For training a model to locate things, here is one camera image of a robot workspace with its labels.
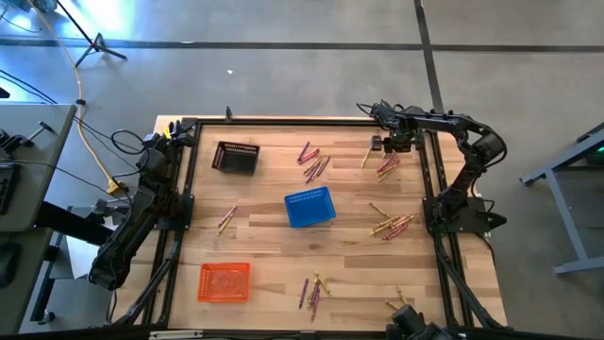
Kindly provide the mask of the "black keyboard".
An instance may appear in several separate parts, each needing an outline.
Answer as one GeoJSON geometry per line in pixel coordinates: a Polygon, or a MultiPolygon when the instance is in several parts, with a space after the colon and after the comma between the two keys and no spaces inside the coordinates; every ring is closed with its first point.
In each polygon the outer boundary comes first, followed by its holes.
{"type": "Polygon", "coordinates": [[[0,163],[0,215],[7,213],[8,205],[19,180],[21,166],[13,162],[0,163]]]}

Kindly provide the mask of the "silver metal bracket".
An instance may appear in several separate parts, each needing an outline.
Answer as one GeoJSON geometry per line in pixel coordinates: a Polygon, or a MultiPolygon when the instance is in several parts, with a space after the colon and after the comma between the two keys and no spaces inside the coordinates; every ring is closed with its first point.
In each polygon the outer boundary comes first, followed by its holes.
{"type": "Polygon", "coordinates": [[[151,331],[148,340],[193,340],[202,339],[204,333],[197,330],[151,331]]]}

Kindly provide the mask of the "black aluminium table frame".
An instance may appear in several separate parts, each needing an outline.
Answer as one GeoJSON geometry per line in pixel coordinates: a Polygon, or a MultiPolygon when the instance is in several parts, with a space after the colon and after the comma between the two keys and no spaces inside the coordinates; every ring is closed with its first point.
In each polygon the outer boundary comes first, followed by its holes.
{"type": "Polygon", "coordinates": [[[427,138],[424,151],[400,156],[396,170],[383,181],[377,171],[383,156],[371,152],[361,161],[379,128],[368,118],[335,125],[325,118],[231,123],[209,120],[201,125],[192,176],[182,176],[194,195],[193,221],[184,232],[176,277],[164,280],[152,305],[154,318],[165,317],[171,330],[197,330],[204,338],[380,337],[395,305],[407,302],[429,322],[446,322],[442,292],[453,280],[438,273],[437,255],[427,230],[423,203],[437,193],[436,175],[452,181],[464,158],[455,139],[442,132],[427,138]],[[224,173],[211,167],[220,141],[258,145],[260,155],[252,176],[224,173]],[[303,166],[296,157],[305,144],[321,157],[331,157],[315,185],[329,189],[336,217],[308,228],[288,222],[286,195],[308,190],[303,166]],[[373,202],[391,216],[369,206],[373,202]],[[219,222],[237,205],[224,232],[219,222]],[[392,240],[370,232],[378,224],[406,215],[414,218],[392,240]],[[200,268],[209,263],[250,263],[247,302],[199,302],[200,268]],[[321,286],[313,322],[308,297],[316,270],[332,292],[321,286]],[[304,280],[310,284],[302,309],[298,301],[304,280]]]}

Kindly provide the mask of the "black desk clamp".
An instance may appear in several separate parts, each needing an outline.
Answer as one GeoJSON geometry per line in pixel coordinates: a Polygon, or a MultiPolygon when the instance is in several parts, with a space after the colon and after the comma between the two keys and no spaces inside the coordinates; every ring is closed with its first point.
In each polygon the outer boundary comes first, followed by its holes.
{"type": "Polygon", "coordinates": [[[39,122],[39,128],[31,133],[29,136],[21,134],[10,135],[0,128],[0,150],[9,154],[16,150],[19,146],[31,147],[33,140],[40,135],[43,131],[54,133],[55,131],[43,121],[39,122]]]}

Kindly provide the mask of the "black desk pad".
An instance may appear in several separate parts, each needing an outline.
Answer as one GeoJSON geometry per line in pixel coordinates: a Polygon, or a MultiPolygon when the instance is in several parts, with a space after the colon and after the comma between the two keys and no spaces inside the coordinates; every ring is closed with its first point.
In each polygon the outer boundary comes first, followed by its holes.
{"type": "Polygon", "coordinates": [[[21,253],[22,247],[18,244],[0,244],[0,288],[13,282],[21,253]]]}

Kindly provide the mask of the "black bulky device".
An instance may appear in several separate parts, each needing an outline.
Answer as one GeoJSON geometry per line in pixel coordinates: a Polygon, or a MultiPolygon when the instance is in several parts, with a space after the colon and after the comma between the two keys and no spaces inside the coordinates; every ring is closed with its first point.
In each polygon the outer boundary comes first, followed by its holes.
{"type": "Polygon", "coordinates": [[[455,340],[438,325],[427,324],[423,315],[409,304],[392,314],[392,323],[386,326],[385,334],[386,340],[455,340]]]}

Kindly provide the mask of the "grey-blue table frame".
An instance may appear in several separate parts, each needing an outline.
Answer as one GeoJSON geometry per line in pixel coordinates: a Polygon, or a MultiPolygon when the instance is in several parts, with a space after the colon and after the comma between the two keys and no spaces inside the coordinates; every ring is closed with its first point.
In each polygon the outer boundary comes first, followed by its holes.
{"type": "Polygon", "coordinates": [[[563,168],[577,162],[592,151],[604,146],[604,122],[579,136],[575,144],[552,161],[535,170],[532,174],[522,176],[519,180],[524,186],[530,186],[540,179],[546,179],[554,197],[565,229],[570,238],[577,259],[553,267],[555,275],[570,274],[604,268],[604,256],[590,258],[580,239],[579,231],[572,216],[572,207],[566,202],[558,175],[563,168]]]}

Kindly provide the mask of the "grey desk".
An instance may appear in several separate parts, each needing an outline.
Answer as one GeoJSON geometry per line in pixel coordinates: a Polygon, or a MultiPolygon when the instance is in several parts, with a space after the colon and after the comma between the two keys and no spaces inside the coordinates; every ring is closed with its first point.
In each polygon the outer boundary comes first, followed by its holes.
{"type": "Polygon", "coordinates": [[[75,115],[74,105],[0,105],[0,128],[10,136],[33,138],[32,146],[11,152],[21,170],[8,208],[0,214],[0,232],[34,226],[75,115]]]}
{"type": "Polygon", "coordinates": [[[0,245],[12,243],[21,247],[14,280],[0,288],[0,335],[20,330],[51,237],[50,229],[0,233],[0,245]]]}

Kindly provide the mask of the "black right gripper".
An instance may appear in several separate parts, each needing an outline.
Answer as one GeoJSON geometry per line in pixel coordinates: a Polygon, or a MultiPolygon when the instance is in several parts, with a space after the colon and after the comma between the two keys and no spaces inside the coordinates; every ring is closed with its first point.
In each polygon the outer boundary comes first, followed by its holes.
{"type": "Polygon", "coordinates": [[[386,153],[408,153],[411,151],[413,141],[416,150],[424,149],[423,134],[416,135],[415,123],[386,124],[382,128],[389,131],[389,136],[382,141],[379,135],[374,135],[371,138],[371,149],[373,151],[380,151],[383,146],[386,153]]]}

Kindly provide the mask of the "black tripod stand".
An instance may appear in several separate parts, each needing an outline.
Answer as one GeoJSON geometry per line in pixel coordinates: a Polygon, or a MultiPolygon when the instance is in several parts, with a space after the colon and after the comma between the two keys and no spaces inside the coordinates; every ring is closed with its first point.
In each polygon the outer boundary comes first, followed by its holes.
{"type": "Polygon", "coordinates": [[[101,33],[97,33],[96,36],[92,39],[82,28],[82,26],[76,21],[73,15],[69,12],[69,10],[64,7],[60,0],[55,0],[58,6],[65,12],[71,23],[75,26],[77,31],[82,35],[82,37],[88,43],[88,47],[85,52],[81,55],[81,57],[75,62],[75,68],[78,68],[81,62],[87,58],[90,54],[103,52],[105,54],[109,54],[113,57],[119,58],[121,60],[127,60],[127,56],[121,53],[118,53],[114,50],[107,48],[105,39],[101,33]]]}

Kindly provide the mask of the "black plastic basket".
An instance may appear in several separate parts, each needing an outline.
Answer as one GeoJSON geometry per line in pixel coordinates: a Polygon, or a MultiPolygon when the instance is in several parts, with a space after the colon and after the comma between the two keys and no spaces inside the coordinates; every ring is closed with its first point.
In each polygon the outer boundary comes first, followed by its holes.
{"type": "Polygon", "coordinates": [[[259,155],[258,145],[220,141],[211,167],[224,173],[252,176],[255,174],[259,155]]]}

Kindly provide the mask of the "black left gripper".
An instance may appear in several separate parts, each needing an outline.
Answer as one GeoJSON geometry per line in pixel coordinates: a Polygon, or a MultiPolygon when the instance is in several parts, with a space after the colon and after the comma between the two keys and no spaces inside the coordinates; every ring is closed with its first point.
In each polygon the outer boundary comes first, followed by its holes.
{"type": "Polygon", "coordinates": [[[177,140],[157,139],[149,143],[149,172],[152,174],[175,174],[180,166],[180,156],[184,146],[197,145],[197,120],[184,118],[181,122],[170,122],[172,138],[181,134],[177,140]]]}

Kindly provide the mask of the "black desk leg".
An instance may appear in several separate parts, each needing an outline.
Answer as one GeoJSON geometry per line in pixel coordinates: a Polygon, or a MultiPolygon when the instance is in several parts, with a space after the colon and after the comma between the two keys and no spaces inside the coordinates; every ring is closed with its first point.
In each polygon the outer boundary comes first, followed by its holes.
{"type": "Polygon", "coordinates": [[[36,228],[51,229],[96,246],[102,246],[112,235],[104,226],[104,216],[92,208],[63,209],[44,201],[35,220],[36,228]]]}

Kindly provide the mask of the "orange plastic basket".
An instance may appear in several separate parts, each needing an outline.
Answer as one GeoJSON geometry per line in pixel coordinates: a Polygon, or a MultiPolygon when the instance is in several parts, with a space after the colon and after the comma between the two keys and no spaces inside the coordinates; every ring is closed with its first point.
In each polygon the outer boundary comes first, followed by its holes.
{"type": "Polygon", "coordinates": [[[203,263],[197,300],[211,303],[247,302],[250,263],[203,263]]]}

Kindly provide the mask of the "white paper sheet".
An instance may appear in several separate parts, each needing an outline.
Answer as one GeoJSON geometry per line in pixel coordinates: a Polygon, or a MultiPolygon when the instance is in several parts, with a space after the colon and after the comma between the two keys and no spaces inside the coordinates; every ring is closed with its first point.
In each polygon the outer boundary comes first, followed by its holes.
{"type": "Polygon", "coordinates": [[[92,269],[92,262],[97,256],[99,246],[67,236],[72,274],[75,279],[86,277],[92,269]]]}

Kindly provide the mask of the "blue plastic basket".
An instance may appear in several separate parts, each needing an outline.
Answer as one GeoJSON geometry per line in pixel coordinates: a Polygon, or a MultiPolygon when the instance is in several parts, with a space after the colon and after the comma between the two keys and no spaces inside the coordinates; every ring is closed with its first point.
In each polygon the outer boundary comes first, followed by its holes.
{"type": "Polygon", "coordinates": [[[284,197],[290,227],[305,228],[334,219],[336,211],[328,187],[317,187],[284,197]]]}

